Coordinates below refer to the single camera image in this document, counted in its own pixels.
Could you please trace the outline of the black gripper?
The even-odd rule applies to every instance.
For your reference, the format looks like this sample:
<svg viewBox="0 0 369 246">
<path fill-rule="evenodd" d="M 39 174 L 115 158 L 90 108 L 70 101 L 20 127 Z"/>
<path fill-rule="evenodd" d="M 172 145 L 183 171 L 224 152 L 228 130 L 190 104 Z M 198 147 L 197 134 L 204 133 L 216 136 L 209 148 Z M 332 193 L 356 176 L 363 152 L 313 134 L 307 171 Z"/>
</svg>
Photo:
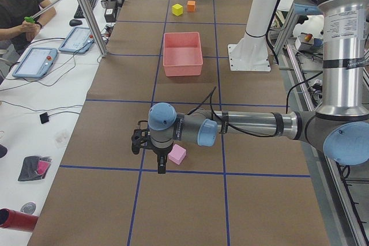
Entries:
<svg viewBox="0 0 369 246">
<path fill-rule="evenodd" d="M 158 174 L 166 173 L 167 156 L 171 151 L 172 151 L 172 145 L 169 145 L 165 148 L 160 148 L 157 146 L 153 147 L 153 152 L 158 156 L 157 157 L 157 173 Z"/>
</svg>

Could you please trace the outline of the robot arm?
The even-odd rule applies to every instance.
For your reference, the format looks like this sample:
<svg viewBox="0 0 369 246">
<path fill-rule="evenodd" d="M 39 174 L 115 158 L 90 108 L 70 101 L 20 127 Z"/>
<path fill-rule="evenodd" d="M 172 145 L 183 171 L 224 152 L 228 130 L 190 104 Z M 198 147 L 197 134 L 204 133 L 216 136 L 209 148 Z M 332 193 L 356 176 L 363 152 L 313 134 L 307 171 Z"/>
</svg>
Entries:
<svg viewBox="0 0 369 246">
<path fill-rule="evenodd" d="M 212 146 L 217 134 L 285 136 L 309 143 L 343 165 L 368 160 L 368 110 L 362 105 L 364 22 L 368 0 L 295 0 L 295 10 L 323 13 L 323 98 L 313 112 L 218 112 L 196 108 L 183 114 L 167 103 L 149 111 L 147 148 L 157 155 L 157 171 L 166 170 L 175 141 Z"/>
</svg>

